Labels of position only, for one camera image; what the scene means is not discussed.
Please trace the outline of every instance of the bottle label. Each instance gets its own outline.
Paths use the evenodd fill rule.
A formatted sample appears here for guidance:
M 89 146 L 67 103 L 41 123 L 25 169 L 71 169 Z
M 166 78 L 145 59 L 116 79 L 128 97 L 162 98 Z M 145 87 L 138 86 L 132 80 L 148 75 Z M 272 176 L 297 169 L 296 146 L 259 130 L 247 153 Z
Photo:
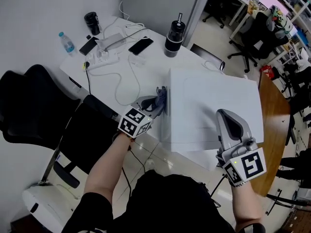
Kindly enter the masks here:
M 71 41 L 68 42 L 68 48 L 66 49 L 67 52 L 72 52 L 74 50 L 74 45 Z

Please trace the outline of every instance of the black sleeve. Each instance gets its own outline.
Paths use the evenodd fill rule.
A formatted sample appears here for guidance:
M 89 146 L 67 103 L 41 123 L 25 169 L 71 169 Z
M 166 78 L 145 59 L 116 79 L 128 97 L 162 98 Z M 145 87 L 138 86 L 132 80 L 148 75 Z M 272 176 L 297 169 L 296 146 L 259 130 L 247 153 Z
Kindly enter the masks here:
M 261 223 L 254 223 L 241 229 L 239 233 L 266 233 L 266 229 Z
M 66 223 L 62 233 L 107 230 L 113 221 L 110 202 L 98 193 L 86 193 Z

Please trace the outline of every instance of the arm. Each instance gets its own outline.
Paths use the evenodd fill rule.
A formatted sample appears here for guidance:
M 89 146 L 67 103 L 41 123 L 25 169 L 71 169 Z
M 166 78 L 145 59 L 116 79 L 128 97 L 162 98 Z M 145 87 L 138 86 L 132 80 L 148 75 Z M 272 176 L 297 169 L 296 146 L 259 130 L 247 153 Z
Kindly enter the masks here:
M 260 223 L 262 218 L 262 207 L 253 191 L 250 182 L 241 187 L 232 187 L 233 214 L 237 222 L 236 232 L 247 225 Z
M 112 194 L 120 178 L 125 155 L 131 140 L 125 135 L 120 134 L 95 163 L 90 171 L 84 194 L 94 192 L 103 195 L 112 204 Z

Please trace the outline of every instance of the black t-shirt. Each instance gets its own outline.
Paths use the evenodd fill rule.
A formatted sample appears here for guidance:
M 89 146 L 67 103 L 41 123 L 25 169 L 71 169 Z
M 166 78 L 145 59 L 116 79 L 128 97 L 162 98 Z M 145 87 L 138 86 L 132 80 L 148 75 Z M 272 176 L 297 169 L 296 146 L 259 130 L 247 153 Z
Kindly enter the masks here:
M 253 233 L 265 232 L 261 224 L 252 227 Z M 147 173 L 138 180 L 123 215 L 113 219 L 112 206 L 104 196 L 86 193 L 62 233 L 105 231 L 234 233 L 204 185 L 179 175 L 150 179 Z

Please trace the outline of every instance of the plastic bottle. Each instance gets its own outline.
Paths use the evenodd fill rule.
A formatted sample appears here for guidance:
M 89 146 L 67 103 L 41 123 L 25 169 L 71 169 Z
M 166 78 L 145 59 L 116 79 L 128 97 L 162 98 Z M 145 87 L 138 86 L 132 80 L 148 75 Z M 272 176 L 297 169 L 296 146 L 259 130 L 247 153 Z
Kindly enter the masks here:
M 64 32 L 60 32 L 58 36 L 60 37 L 60 41 L 62 45 L 64 46 L 66 52 L 70 56 L 72 56 L 75 53 L 75 47 L 72 41 L 64 34 Z

